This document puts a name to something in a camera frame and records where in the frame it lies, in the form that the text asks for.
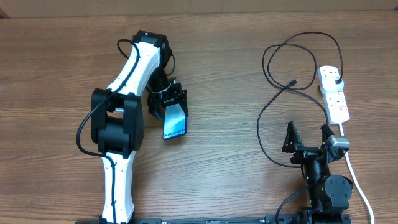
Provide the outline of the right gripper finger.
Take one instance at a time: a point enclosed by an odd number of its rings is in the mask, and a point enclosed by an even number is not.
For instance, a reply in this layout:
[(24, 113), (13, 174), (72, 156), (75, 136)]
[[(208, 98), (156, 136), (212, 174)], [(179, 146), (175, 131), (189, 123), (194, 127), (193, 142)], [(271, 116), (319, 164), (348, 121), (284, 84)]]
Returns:
[(294, 153), (301, 147), (303, 147), (301, 137), (298, 134), (294, 122), (291, 121), (287, 126), (287, 134), (282, 146), (282, 152)]
[(335, 134), (334, 134), (334, 132), (331, 130), (331, 128), (329, 127), (329, 125), (328, 125), (328, 124), (324, 124), (324, 125), (321, 127), (321, 131), (322, 131), (322, 141), (323, 141), (325, 144), (331, 143), (331, 139), (332, 139), (333, 137), (335, 137)]

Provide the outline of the blue Galaxy smartphone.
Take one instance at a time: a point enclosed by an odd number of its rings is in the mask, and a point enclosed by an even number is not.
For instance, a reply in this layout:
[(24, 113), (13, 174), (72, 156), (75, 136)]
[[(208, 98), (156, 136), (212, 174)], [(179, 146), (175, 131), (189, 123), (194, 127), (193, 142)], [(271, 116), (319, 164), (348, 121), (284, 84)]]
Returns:
[(165, 109), (163, 139), (173, 139), (187, 133), (186, 114), (179, 104)]

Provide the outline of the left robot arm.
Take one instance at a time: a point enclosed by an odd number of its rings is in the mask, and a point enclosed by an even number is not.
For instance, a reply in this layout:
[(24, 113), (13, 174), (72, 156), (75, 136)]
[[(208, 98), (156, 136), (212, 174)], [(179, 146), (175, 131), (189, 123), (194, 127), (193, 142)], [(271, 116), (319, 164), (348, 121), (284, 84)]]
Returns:
[(140, 30), (127, 62), (105, 89), (91, 95), (91, 139), (98, 147), (105, 176), (104, 209), (97, 223), (133, 223), (132, 170), (144, 139), (142, 94), (148, 112), (164, 125), (169, 140), (187, 133), (187, 91), (165, 71), (175, 57), (166, 35)]

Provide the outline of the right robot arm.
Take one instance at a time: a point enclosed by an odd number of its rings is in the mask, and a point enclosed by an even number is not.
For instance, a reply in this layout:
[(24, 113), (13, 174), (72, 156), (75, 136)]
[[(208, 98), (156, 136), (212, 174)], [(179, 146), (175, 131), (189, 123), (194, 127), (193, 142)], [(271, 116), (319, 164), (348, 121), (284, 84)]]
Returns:
[(299, 164), (307, 187), (310, 206), (299, 210), (294, 215), (280, 217), (279, 208), (275, 222), (285, 223), (350, 223), (349, 215), (343, 212), (349, 208), (353, 182), (342, 175), (332, 175), (329, 165), (340, 160), (349, 150), (350, 142), (344, 136), (335, 135), (329, 125), (321, 127), (322, 144), (307, 147), (302, 142), (298, 131), (291, 121), (287, 126), (282, 152), (292, 153), (290, 162)]

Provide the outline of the white charger plug adapter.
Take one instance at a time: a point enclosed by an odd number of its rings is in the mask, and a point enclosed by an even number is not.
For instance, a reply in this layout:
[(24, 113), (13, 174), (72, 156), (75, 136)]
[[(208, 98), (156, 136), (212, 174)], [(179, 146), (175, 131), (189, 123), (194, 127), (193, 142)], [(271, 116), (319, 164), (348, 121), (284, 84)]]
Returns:
[(336, 80), (335, 77), (323, 77), (320, 80), (320, 91), (323, 94), (341, 91), (344, 88), (345, 83), (343, 80), (338, 83), (339, 80), (339, 78)]

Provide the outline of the white power strip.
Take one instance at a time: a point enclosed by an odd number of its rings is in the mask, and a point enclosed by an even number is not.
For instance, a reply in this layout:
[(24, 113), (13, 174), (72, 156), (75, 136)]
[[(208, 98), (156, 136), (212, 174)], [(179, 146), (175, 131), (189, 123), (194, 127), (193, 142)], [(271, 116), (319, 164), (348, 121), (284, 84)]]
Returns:
[[(336, 67), (324, 65), (318, 69), (319, 86), (320, 80), (323, 77), (335, 77), (340, 79), (339, 71)], [(347, 102), (345, 99), (344, 91), (336, 93), (322, 94), (327, 113), (327, 119), (330, 124), (339, 125), (345, 123), (350, 119)]]

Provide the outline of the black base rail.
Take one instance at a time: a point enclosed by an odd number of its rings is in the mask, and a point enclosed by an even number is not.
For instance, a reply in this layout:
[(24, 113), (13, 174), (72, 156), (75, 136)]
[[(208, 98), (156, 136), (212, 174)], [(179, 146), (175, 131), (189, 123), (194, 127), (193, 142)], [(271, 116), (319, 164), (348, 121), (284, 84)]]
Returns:
[(341, 221), (332, 218), (321, 218), (314, 216), (313, 221), (305, 221), (299, 215), (279, 215), (278, 221), (275, 215), (266, 215), (264, 218), (192, 218), (192, 219), (176, 219), (161, 220), (160, 218), (135, 219), (129, 221), (132, 224), (296, 224), (296, 223), (343, 223), (351, 224), (349, 215), (343, 215)]

